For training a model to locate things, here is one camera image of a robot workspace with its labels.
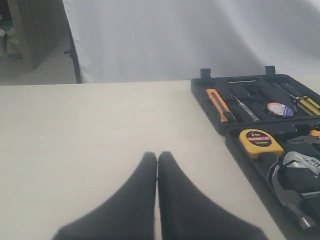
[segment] white backdrop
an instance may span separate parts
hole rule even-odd
[[[86,83],[320,74],[320,0],[63,0]]]

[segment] white table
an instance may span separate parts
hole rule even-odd
[[[319,79],[298,78],[317,92]],[[1,240],[51,240],[113,195],[145,151],[172,151],[215,203],[284,239],[190,81],[2,86],[0,102]]]

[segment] floor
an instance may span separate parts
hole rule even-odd
[[[0,59],[0,85],[75,84],[73,61],[64,54],[69,49],[69,38],[64,37],[32,72],[24,71],[22,59]]]

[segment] yellow tape measure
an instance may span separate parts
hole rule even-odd
[[[257,159],[261,153],[275,153],[280,157],[284,152],[269,133],[259,129],[243,130],[239,135],[239,141],[252,159]]]

